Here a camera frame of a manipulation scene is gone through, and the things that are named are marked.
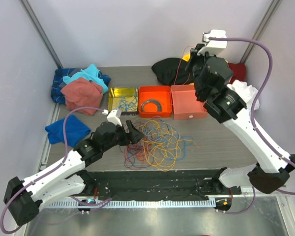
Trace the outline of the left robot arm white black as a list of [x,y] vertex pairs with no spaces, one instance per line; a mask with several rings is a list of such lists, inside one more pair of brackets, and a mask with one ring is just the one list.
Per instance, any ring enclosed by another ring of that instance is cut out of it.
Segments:
[[17,226],[33,220],[47,205],[75,194],[90,196],[96,181],[85,170],[115,146],[136,144],[144,134],[132,121],[126,127],[103,122],[92,134],[77,143],[68,154],[46,169],[24,179],[9,180],[3,202]]

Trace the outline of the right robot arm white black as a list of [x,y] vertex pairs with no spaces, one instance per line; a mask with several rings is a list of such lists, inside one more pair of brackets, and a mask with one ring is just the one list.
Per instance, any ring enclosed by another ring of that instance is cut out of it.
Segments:
[[190,50],[186,71],[194,78],[195,96],[208,114],[232,131],[249,149],[256,163],[241,168],[222,168],[212,182],[217,194],[231,187],[253,186],[270,194],[281,189],[295,170],[295,154],[281,149],[255,121],[240,95],[228,87],[233,76],[228,63],[214,48],[199,43]]

